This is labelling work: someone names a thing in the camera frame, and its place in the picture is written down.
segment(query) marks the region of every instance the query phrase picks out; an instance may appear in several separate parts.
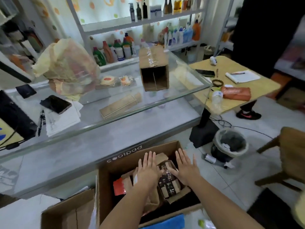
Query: glass display case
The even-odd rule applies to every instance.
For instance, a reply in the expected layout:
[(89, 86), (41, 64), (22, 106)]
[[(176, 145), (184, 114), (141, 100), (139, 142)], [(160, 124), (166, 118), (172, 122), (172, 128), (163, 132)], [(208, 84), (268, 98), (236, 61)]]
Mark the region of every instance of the glass display case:
[[(102, 67), (101, 79), (128, 76), (133, 82), (129, 86), (118, 85), (86, 93), (79, 100), (83, 105), (79, 111), (80, 122), (51, 137), (42, 128), (40, 136), (36, 135), (13, 150), (0, 151), (0, 169), (14, 173), (9, 180), (0, 180), (0, 193), (20, 196), (67, 173), (82, 170), (78, 175), (86, 174), (92, 171), (89, 167), (93, 164), (114, 160), (111, 156), (119, 151), (188, 122), (198, 122), (204, 104), (193, 93), (200, 92), (207, 97), (211, 83), (173, 53), (166, 54), (169, 89), (144, 91), (139, 58)], [(37, 94), (24, 101), (32, 114), (40, 115), (40, 100), (56, 94), (47, 83), (35, 89)], [(13, 100), (18, 99), (17, 92), (8, 94)], [(135, 103), (118, 114), (101, 113), (101, 109), (128, 98), (135, 99)]]

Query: glass tabletop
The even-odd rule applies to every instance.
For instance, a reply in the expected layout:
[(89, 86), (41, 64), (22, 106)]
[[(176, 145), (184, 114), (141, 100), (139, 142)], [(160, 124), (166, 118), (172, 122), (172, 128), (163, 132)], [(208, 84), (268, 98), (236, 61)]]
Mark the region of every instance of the glass tabletop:
[[(167, 102), (198, 91), (207, 90), (206, 95), (208, 95), (211, 86), (210, 82), (173, 53), (166, 52), (166, 54), (169, 60), (168, 89), (149, 92), (144, 90), (139, 69), (139, 58), (132, 58), (117, 62), (111, 66), (101, 67), (100, 79), (105, 76), (113, 76), (119, 79), (120, 77), (128, 76), (129, 78), (132, 77), (133, 82), (130, 86), (118, 85), (111, 88), (98, 86), (95, 90), (86, 93), (79, 100), (79, 103), (83, 105), (79, 110), (80, 122), (52, 136), (48, 136), (46, 129), (43, 128), (40, 136), (36, 134), (34, 138), (22, 143), (15, 149), (0, 151), (0, 162), (74, 137), (130, 115), (149, 111), (153, 107), (159, 106), (162, 108), (162, 105)], [(185, 83), (192, 83), (193, 88), (186, 88)], [(22, 101), (26, 101), (26, 104), (23, 103), (23, 105), (30, 108), (31, 113), (37, 117), (40, 116), (42, 110), (39, 105), (40, 101), (50, 95), (57, 94), (49, 88), (48, 84), (36, 88), (36, 91), (37, 94)], [(8, 95), (12, 100), (21, 99), (17, 92), (8, 93)], [(119, 111), (117, 111), (118, 104), (121, 105)]]

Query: foot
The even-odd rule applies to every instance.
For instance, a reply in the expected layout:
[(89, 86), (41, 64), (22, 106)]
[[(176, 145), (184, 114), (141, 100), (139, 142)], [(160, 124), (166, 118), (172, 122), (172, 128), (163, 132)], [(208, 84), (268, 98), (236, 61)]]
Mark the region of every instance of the foot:
[(247, 120), (258, 120), (262, 117), (261, 114), (256, 113), (255, 111), (245, 112), (243, 110), (240, 110), (238, 113), (236, 113), (236, 116), (241, 119), (247, 119)]

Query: forearm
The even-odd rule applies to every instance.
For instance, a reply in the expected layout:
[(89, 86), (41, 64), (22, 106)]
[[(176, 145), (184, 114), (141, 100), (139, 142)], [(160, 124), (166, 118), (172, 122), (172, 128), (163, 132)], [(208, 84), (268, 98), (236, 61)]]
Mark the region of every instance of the forearm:
[(148, 191), (135, 185), (105, 218), (99, 229), (136, 229), (147, 201)]
[(203, 177), (192, 177), (189, 183), (217, 229), (263, 229), (257, 221)]

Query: black smartphone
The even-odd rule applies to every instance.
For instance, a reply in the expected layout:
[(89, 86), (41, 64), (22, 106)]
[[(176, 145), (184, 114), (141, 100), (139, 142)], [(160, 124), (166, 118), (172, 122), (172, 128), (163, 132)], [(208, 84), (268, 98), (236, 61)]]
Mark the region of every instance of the black smartphone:
[(24, 98), (28, 98), (32, 95), (35, 95), (37, 92), (28, 84), (16, 87), (17, 92)]
[(62, 114), (72, 106), (70, 102), (60, 99), (59, 97), (54, 95), (51, 95), (47, 99), (40, 101), (40, 104), (43, 107), (46, 107), (58, 114)]
[(200, 69), (196, 69), (196, 71), (203, 75), (204, 77), (212, 77), (215, 78), (215, 72), (214, 71), (208, 71), (208, 70), (200, 70)]

